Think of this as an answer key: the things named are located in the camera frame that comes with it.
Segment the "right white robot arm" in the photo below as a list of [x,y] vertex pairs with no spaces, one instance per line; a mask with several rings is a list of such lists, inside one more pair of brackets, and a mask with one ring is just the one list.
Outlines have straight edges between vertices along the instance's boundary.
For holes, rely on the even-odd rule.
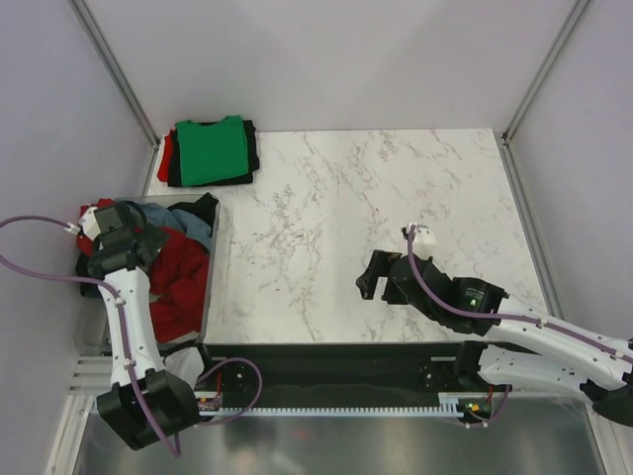
[[541,313],[475,277],[449,277],[432,259],[376,250],[355,285],[364,300],[387,280],[383,301],[410,305],[469,337],[453,364],[462,388],[481,384],[559,392],[600,416],[632,424],[632,342]]

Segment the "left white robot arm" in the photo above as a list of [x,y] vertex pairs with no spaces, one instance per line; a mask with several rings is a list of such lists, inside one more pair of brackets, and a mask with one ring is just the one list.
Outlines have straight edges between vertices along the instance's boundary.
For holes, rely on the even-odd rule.
[[159,352],[147,270],[162,235],[127,202],[90,207],[79,224],[95,246],[88,273],[106,307],[112,350],[110,389],[96,400],[98,414],[129,448],[161,441],[179,457],[180,432],[199,420],[194,388],[213,385],[218,367],[194,345],[167,357]]

